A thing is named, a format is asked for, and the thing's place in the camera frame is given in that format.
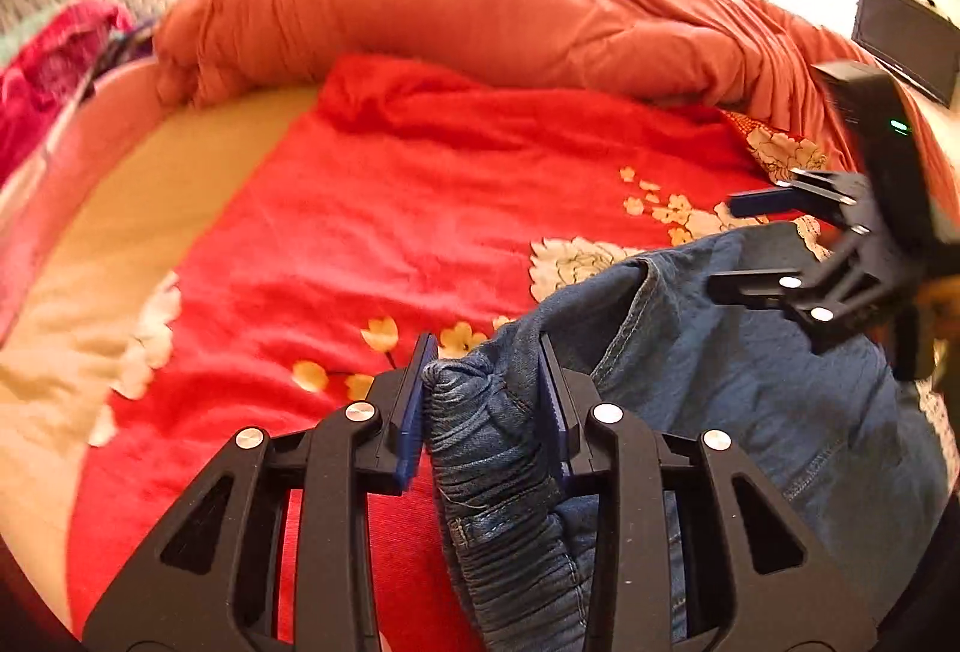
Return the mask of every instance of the yellow bedsheet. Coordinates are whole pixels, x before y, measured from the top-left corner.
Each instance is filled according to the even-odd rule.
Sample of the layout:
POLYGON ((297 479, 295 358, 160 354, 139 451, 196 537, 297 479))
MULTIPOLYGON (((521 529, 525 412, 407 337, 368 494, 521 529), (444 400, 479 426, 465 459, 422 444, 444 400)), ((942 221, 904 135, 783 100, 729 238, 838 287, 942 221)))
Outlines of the yellow bedsheet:
POLYGON ((80 467, 136 316, 316 92, 176 112, 100 182, 0 350, 0 533, 64 622, 80 467))

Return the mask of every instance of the denim pants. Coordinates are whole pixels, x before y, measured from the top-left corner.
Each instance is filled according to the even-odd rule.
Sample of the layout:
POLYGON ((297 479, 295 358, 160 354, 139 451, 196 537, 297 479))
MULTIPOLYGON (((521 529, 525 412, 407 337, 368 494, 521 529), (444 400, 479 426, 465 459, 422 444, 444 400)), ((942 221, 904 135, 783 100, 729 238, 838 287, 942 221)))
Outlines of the denim pants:
MULTIPOLYGON (((877 621, 906 588, 949 497, 916 385, 858 338, 817 357, 777 311, 717 307, 707 276, 800 267, 789 223, 744 227, 614 265, 561 289, 459 360, 424 370, 425 436, 454 587, 494 652, 579 650, 596 498, 564 498, 536 436, 536 358, 654 430, 733 437, 827 547, 877 621)), ((685 637, 683 550, 671 532, 673 632, 685 637)))

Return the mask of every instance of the triangular cutout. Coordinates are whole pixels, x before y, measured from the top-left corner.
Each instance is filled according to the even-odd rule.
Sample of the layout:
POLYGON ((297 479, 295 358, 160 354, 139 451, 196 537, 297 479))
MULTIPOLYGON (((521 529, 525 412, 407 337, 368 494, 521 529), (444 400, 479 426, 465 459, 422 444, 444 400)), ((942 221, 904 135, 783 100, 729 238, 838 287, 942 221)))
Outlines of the triangular cutout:
POLYGON ((233 476, 221 476, 163 547, 162 564, 200 576, 210 573, 232 490, 233 476))
POLYGON ((805 552, 763 495, 744 476, 733 478, 733 492, 743 516, 754 569, 761 575, 800 567, 805 552))

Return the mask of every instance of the television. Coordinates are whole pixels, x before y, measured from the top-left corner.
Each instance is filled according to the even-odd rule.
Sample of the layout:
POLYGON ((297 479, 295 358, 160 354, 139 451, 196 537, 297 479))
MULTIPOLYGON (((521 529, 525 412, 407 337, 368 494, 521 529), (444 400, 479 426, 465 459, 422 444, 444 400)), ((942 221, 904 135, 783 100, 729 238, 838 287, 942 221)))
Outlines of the television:
POLYGON ((960 29, 915 0, 860 0, 853 42, 949 107, 960 71, 960 29))

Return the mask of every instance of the orange object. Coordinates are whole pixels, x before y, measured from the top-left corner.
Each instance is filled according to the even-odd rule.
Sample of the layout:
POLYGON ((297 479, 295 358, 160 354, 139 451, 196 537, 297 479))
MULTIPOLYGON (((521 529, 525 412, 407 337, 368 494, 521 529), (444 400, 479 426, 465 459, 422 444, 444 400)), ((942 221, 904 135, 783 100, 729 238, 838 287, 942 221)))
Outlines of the orange object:
MULTIPOLYGON (((853 149, 809 66, 875 64, 766 0, 181 0, 155 48, 167 103, 316 82, 344 53, 381 53, 489 85, 721 104, 813 140, 842 170, 856 169, 853 149)), ((931 190, 960 218, 949 160, 904 99, 931 190)))

